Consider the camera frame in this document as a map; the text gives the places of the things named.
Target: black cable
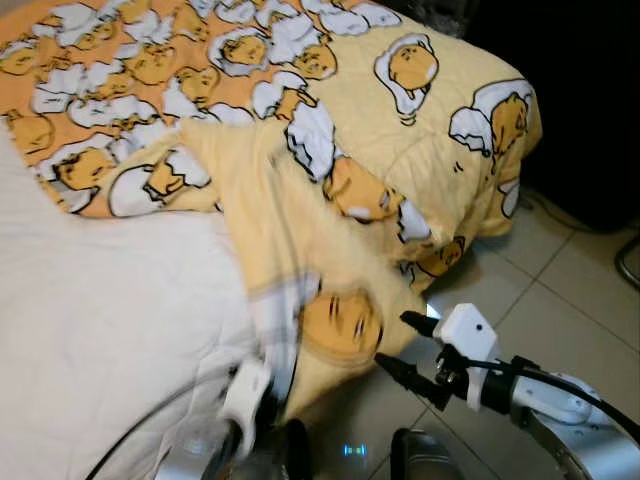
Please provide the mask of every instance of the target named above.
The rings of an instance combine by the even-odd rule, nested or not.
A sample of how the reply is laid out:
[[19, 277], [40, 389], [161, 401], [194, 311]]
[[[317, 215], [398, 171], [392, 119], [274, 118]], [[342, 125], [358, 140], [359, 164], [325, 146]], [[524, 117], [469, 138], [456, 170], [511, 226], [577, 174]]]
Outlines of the black cable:
[[533, 380], [537, 380], [542, 383], [546, 383], [551, 385], [552, 387], [559, 388], [560, 390], [564, 390], [565, 392], [570, 393], [571, 395], [575, 395], [576, 397], [588, 402], [594, 407], [602, 410], [604, 414], [609, 416], [613, 421], [615, 421], [620, 427], [626, 430], [631, 438], [640, 445], [640, 425], [627, 417], [620, 410], [615, 408], [610, 403], [605, 402], [604, 400], [599, 400], [587, 392], [582, 390], [580, 387], [577, 387], [573, 383], [570, 383], [566, 380], [562, 380], [561, 378], [554, 377], [553, 375], [544, 372], [542, 370], [531, 370], [527, 368], [514, 367], [508, 363], [493, 363], [493, 362], [481, 362], [478, 360], [469, 360], [467, 359], [467, 365], [469, 367], [478, 367], [485, 368], [487, 370], [499, 371], [510, 373], [516, 376], [528, 377]]
[[199, 386], [199, 385], [201, 385], [203, 383], [206, 383], [206, 382], [211, 382], [213, 380], [217, 380], [217, 379], [223, 377], [224, 375], [228, 375], [229, 372], [230, 372], [230, 368], [229, 367], [225, 367], [225, 368], [220, 368], [220, 369], [214, 370], [211, 373], [209, 373], [208, 375], [203, 376], [197, 382], [189, 382], [187, 385], [179, 388], [178, 390], [173, 392], [171, 395], [169, 395], [167, 398], [162, 400], [152, 410], [150, 410], [142, 418], [140, 418], [140, 420], [138, 420], [135, 424], [133, 424], [133, 426], [131, 426], [131, 428], [129, 428], [129, 430], [127, 430], [124, 434], [122, 434], [122, 436], [116, 441], [116, 443], [114, 443], [112, 445], [112, 447], [109, 450], [107, 450], [107, 453], [105, 453], [103, 455], [103, 457], [100, 459], [100, 461], [95, 464], [95, 466], [93, 467], [91, 472], [89, 472], [89, 475], [87, 475], [85, 477], [85, 480], [93, 480], [94, 478], [96, 478], [96, 475], [98, 475], [98, 473], [100, 473], [102, 468], [109, 461], [109, 459], [118, 451], [120, 446], [136, 430], [138, 430], [142, 425], [144, 425], [146, 422], [148, 422], [152, 417], [154, 417], [155, 415], [160, 413], [162, 410], [164, 410], [166, 407], [171, 405], [173, 402], [178, 400], [180, 397], [182, 397], [186, 393], [191, 392], [197, 386]]

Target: tile floor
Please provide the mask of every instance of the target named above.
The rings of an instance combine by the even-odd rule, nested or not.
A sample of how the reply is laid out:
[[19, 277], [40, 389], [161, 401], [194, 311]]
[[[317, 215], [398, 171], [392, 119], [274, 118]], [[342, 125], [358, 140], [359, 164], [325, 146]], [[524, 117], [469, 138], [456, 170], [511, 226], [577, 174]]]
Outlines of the tile floor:
[[[535, 205], [520, 209], [513, 232], [477, 241], [427, 292], [428, 302], [437, 311], [475, 303], [497, 329], [505, 357], [517, 353], [572, 373], [640, 421], [640, 295], [612, 263], [633, 233], [590, 235]], [[418, 339], [403, 358], [432, 376], [436, 354], [433, 342]], [[304, 420], [320, 480], [388, 480], [393, 432], [412, 426], [437, 436], [468, 480], [561, 478], [551, 457], [506, 418], [472, 413], [456, 399], [439, 412], [380, 370], [332, 392]], [[365, 444], [367, 456], [344, 458], [345, 443]]]

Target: wrinkled blanket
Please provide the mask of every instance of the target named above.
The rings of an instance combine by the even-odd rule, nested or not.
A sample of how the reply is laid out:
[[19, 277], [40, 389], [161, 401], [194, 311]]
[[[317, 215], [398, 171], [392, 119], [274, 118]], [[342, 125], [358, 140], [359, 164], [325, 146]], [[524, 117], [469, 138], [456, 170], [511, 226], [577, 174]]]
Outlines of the wrinkled blanket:
[[541, 136], [517, 71], [369, 1], [41, 1], [0, 26], [0, 113], [64, 211], [224, 214], [291, 411], [406, 345], [414, 292], [508, 230]]

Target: white mattress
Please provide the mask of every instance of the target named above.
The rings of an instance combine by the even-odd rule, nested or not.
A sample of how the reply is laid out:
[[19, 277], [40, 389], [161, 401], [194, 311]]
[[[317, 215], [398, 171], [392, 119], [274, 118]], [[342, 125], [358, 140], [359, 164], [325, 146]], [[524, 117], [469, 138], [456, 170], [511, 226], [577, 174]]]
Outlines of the white mattress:
[[[63, 214], [6, 131], [0, 155], [0, 479], [83, 479], [169, 393], [255, 348], [241, 274], [218, 214]], [[100, 478], [143, 477], [225, 381], [159, 415]]]

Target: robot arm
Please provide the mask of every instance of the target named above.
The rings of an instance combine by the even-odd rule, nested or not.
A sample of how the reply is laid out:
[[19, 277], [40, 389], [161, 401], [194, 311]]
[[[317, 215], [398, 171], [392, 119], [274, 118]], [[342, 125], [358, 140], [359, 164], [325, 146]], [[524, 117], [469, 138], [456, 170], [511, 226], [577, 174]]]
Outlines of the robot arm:
[[[497, 335], [474, 305], [460, 304], [442, 321], [415, 312], [401, 318], [443, 347], [435, 383], [419, 375], [415, 365], [376, 355], [405, 388], [440, 410], [455, 395], [472, 410], [486, 407], [509, 415], [555, 458], [569, 480], [640, 478], [640, 448], [592, 405], [609, 407], [594, 389], [568, 375], [550, 376], [521, 357], [501, 362]], [[622, 414], [615, 420], [638, 441], [638, 425]]]

